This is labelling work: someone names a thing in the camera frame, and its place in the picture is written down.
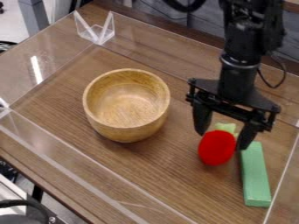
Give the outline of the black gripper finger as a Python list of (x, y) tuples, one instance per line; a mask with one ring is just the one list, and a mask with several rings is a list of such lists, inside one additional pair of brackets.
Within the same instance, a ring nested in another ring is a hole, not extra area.
[(246, 123), (238, 135), (238, 149), (246, 150), (259, 132), (259, 127), (254, 123)]
[(202, 104), (195, 102), (193, 105), (194, 128), (199, 135), (203, 135), (211, 126), (213, 111)]

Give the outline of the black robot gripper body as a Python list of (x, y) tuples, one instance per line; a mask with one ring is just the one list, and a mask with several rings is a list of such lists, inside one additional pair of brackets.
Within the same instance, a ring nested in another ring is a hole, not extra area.
[(199, 78), (187, 80), (190, 91), (186, 101), (205, 104), (213, 112), (221, 113), (243, 123), (254, 123), (259, 131), (270, 131), (274, 127), (281, 107), (270, 101), (254, 87), (243, 99), (229, 99), (218, 93), (219, 82)]

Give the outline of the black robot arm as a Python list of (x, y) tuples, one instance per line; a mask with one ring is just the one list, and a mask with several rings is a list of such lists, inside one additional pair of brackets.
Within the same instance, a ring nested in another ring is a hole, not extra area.
[(225, 20), (225, 49), (217, 80), (189, 79), (186, 101), (193, 106), (194, 128), (205, 135), (214, 113), (245, 123), (238, 148), (245, 150), (258, 133), (274, 127), (281, 107), (255, 87), (261, 62), (283, 44), (285, 0), (219, 0)]

